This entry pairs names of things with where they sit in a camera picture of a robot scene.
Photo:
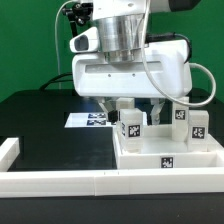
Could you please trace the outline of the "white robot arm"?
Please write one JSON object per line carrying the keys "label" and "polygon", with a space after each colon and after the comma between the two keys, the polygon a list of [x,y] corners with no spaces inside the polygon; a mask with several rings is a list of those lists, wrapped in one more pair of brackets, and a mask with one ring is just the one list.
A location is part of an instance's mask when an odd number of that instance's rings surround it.
{"label": "white robot arm", "polygon": [[148,34],[147,17],[191,10],[200,0],[80,0],[93,22],[70,41],[73,81],[81,96],[149,98],[151,122],[160,123],[162,101],[192,88],[191,47],[174,33]]}

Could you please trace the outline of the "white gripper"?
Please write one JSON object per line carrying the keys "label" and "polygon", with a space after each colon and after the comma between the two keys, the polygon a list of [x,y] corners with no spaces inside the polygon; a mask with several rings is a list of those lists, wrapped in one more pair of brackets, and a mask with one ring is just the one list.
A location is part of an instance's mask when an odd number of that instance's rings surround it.
{"label": "white gripper", "polygon": [[[76,92],[88,97],[152,98],[151,123],[160,124],[164,95],[180,98],[192,89],[187,57],[189,47],[184,40],[152,42],[135,52],[132,62],[109,63],[98,51],[95,27],[70,40],[75,54],[72,60]],[[101,99],[99,106],[108,122],[118,121],[116,101]]]}

